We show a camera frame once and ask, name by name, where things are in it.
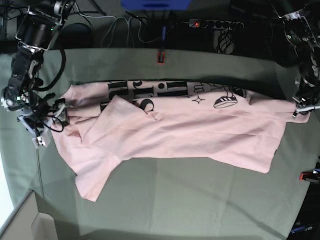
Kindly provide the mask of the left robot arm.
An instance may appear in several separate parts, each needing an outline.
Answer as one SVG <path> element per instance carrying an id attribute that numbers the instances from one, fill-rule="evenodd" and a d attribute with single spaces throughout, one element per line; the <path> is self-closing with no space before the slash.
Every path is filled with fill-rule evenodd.
<path id="1" fill-rule="evenodd" d="M 292 97 L 293 118 L 320 109 L 320 2 L 318 0 L 270 0 L 284 24 L 284 35 L 298 58 L 299 80 Z"/>

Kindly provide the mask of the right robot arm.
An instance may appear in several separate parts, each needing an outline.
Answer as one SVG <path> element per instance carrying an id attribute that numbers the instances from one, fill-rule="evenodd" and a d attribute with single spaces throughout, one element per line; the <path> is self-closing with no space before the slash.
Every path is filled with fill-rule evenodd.
<path id="1" fill-rule="evenodd" d="M 60 51 L 61 68 L 49 86 L 43 87 L 36 74 L 43 66 L 44 53 L 58 39 L 75 1 L 20 0 L 19 4 L 27 6 L 28 10 L 15 36 L 17 53 L 11 65 L 8 85 L 2 91 L 1 105 L 8 112 L 18 112 L 18 121 L 34 138 L 39 138 L 50 129 L 53 118 L 49 115 L 56 108 L 48 105 L 55 94 L 41 98 L 37 93 L 52 89 L 58 82 L 66 66 L 65 52 Z"/>

